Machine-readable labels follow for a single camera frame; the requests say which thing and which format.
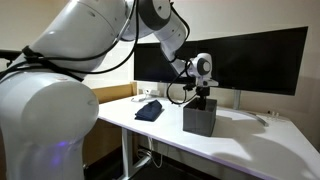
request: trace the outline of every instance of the white desk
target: white desk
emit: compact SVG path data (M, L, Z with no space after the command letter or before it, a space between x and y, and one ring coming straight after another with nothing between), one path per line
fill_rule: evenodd
M182 130L182 107L158 100L164 111L155 122L135 120L148 101L131 98L100 105L99 117L121 126L124 135L134 131L262 179L320 179L319 153L289 120L259 115L269 123L264 127L249 116L218 109L212 137L204 137Z

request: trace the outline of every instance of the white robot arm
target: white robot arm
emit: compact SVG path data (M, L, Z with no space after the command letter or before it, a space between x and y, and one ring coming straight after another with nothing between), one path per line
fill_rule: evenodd
M99 106L79 80L119 40L137 41L151 33L167 59L175 59L186 33L168 0L71 0L66 5L0 74L8 180L84 179L83 137L93 127ZM197 77L199 87L211 86L210 55L171 64L177 74Z

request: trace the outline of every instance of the black monitor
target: black monitor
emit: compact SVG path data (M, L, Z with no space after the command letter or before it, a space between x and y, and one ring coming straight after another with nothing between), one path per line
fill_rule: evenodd
M134 51L134 80L171 83L177 77L163 56L160 43L137 44ZM174 83L195 83L195 78L181 77Z
M212 56L221 88L295 95L307 27L186 42ZM184 47L178 55L188 55Z
M21 51L14 50L2 50L0 49L0 58L4 58L7 60L15 60L21 54Z

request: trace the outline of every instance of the gray box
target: gray box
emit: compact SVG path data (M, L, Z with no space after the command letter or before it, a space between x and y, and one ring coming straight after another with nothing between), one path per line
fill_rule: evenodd
M183 131L208 136L212 135L216 122L217 100L207 99L205 110L197 109L197 99L183 108Z

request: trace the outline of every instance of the folded cloth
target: folded cloth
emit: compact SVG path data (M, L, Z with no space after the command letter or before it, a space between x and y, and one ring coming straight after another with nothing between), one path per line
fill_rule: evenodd
M158 100L154 100L144 105L137 113L136 118L138 120L155 121L160 115L162 105Z

